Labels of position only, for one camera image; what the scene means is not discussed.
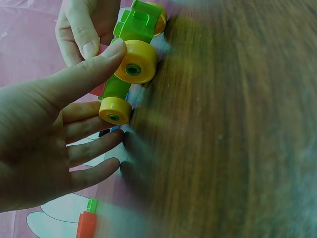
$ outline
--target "toy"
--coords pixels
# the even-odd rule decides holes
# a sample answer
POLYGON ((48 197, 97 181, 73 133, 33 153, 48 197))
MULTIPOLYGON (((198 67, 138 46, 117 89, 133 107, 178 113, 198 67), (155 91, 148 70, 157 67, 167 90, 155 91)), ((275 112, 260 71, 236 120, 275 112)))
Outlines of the toy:
POLYGON ((127 54, 114 75, 91 92, 102 101, 99 116, 103 120, 118 126, 130 121, 132 107, 126 101, 127 94, 132 83, 153 79, 158 54, 150 42, 165 30, 166 21, 166 11, 157 3, 134 0, 131 10, 124 11, 113 34, 125 41, 127 54))
POLYGON ((95 213, 84 211, 79 215, 76 238, 94 238, 97 216, 95 213))
POLYGON ((79 215, 76 238, 94 238, 97 222, 97 205, 97 199, 89 199, 87 210, 79 215))

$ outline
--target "yellow plastic wheel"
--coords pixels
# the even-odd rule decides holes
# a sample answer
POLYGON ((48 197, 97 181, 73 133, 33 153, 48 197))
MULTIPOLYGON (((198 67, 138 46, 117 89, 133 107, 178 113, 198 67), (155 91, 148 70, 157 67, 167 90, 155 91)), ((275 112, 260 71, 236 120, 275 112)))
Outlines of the yellow plastic wheel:
POLYGON ((142 84, 152 80, 159 60, 157 51, 143 41, 128 40, 125 44, 127 54, 114 75, 128 83, 142 84))
POLYGON ((127 101, 121 98, 107 97, 101 102, 99 116, 109 123, 124 125, 130 121, 131 112, 132 107, 127 101))
POLYGON ((154 36, 158 36, 165 30, 166 22, 167 22, 167 12, 161 5, 155 2, 148 2, 148 4, 162 9, 162 13, 160 14, 160 17, 158 19, 158 22, 154 31, 154 36))

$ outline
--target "hand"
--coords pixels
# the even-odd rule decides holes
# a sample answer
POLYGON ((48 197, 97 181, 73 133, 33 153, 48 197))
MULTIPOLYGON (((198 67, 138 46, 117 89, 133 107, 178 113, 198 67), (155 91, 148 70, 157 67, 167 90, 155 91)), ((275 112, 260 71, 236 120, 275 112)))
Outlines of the hand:
POLYGON ((0 212, 35 207, 93 186, 119 168, 118 159, 111 158, 69 171, 118 145, 121 130, 87 144, 67 144, 113 126, 99 118, 99 102, 70 103, 109 78, 125 54, 118 39, 100 56, 45 79, 0 89, 0 212))
POLYGON ((110 44, 119 9, 120 0, 63 0, 55 34, 67 66, 95 56, 100 43, 110 44))

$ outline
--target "green toy block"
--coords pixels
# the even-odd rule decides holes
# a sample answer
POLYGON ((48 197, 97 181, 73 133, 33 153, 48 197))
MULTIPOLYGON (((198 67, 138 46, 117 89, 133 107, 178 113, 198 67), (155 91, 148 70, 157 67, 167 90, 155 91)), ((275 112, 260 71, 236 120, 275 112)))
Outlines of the green toy block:
POLYGON ((161 13, 162 9, 159 7, 134 0, 131 11, 125 10, 123 12, 113 34, 124 41, 139 40, 149 44, 161 13))
POLYGON ((131 83, 127 83, 119 79, 117 76, 112 75, 107 80, 104 88, 103 98, 116 97, 125 100, 127 93, 129 92, 131 83))
POLYGON ((95 198, 89 199, 87 204, 87 212, 96 213, 98 200, 95 198))

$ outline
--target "toy car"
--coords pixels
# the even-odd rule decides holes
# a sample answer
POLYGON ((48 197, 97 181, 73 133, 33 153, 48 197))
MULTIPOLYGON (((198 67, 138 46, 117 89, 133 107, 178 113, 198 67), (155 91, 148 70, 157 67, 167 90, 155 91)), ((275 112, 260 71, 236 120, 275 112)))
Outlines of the toy car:
POLYGON ((130 121, 132 107, 126 96, 131 84, 143 84, 153 79, 159 58, 150 42, 165 30, 166 21, 167 13, 157 3, 134 0, 131 10, 124 11, 114 28, 113 41, 123 39, 127 54, 114 75, 91 92, 102 101, 99 116, 103 120, 115 125, 130 121))

